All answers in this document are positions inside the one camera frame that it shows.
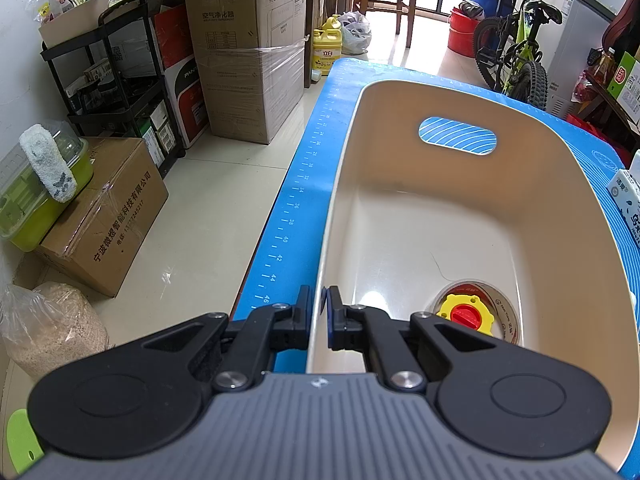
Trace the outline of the bag of grain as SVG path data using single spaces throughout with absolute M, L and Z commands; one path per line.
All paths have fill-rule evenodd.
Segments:
M 47 282 L 6 286 L 1 338 L 9 358 L 35 382 L 52 370 L 110 348 L 96 310 L 76 287 Z

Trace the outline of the brown cardboard box on floor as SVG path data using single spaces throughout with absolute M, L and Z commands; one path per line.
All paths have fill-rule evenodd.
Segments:
M 36 248 L 55 269 L 115 297 L 168 199 L 141 139 L 89 140 L 93 176 Z

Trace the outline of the green plastic container clear lid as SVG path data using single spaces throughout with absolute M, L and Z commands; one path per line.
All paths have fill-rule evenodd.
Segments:
M 50 133 L 76 181 L 74 198 L 90 182 L 93 166 L 89 144 L 68 122 L 49 120 Z M 22 252 L 31 252 L 50 231 L 70 201 L 55 200 L 32 169 L 20 144 L 1 161 L 1 237 Z

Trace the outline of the tissue box with pattern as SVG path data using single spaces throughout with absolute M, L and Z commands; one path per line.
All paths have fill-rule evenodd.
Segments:
M 625 220 L 634 242 L 640 247 L 640 151 L 634 153 L 628 169 L 617 170 L 608 184 L 620 215 Z

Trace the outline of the white rolled towel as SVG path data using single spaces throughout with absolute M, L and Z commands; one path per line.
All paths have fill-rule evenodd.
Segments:
M 49 195 L 58 203 L 71 200 L 77 182 L 50 131 L 35 124 L 20 135 L 18 142 Z

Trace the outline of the black metal shelf rack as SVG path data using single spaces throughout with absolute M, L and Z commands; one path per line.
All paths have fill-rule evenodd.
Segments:
M 141 139 L 162 176 L 186 154 L 145 0 L 115 3 L 41 57 L 81 136 Z

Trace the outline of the large wrapped cardboard box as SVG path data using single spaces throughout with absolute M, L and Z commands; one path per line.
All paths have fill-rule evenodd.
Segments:
M 197 47 L 195 61 L 210 130 L 222 138 L 268 145 L 303 96 L 302 40 L 280 47 Z

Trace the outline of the white chest freezer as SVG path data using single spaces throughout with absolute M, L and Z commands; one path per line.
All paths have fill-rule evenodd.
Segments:
M 561 11 L 562 23 L 550 22 L 538 32 L 548 74 L 546 111 L 564 119 L 570 112 L 573 90 L 584 70 L 591 49 L 601 47 L 601 38 L 614 14 L 597 0 L 544 0 Z

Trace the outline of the green black bicycle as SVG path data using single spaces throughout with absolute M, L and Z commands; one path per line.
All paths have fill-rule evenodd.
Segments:
M 480 21 L 474 30 L 473 50 L 476 66 L 488 88 L 544 110 L 548 75 L 541 64 L 544 52 L 538 32 L 544 25 L 559 25 L 562 21 L 562 12 L 544 0 L 522 0 L 512 13 Z

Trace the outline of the red white appliance box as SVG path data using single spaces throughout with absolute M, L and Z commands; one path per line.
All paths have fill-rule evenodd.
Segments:
M 183 144 L 190 148 L 208 128 L 209 119 L 186 6 L 162 6 L 153 25 L 169 101 Z

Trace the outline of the red bucket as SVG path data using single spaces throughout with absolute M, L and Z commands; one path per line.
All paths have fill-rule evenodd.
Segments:
M 466 58 L 474 56 L 474 32 L 480 20 L 469 18 L 458 8 L 449 15 L 448 49 Z

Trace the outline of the open cardboard box on shelf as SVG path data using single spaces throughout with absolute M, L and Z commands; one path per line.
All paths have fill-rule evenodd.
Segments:
M 122 0 L 89 0 L 43 24 L 39 32 L 44 45 L 52 48 L 91 32 L 98 26 L 99 16 L 119 1 Z

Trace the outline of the white plastic bag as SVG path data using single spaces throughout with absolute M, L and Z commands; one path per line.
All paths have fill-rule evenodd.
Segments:
M 341 24 L 342 52 L 346 55 L 365 54 L 372 34 L 366 17 L 358 11 L 345 12 L 338 17 Z

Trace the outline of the yellow detergent jug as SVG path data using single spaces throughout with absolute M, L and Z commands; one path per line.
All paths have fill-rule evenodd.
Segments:
M 312 32 L 312 68 L 328 76 L 332 65 L 342 56 L 342 25 L 337 14 Z

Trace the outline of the upper cardboard box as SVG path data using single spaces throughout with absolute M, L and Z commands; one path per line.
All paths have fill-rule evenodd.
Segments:
M 193 47 L 285 47 L 304 39 L 306 0 L 186 0 Z

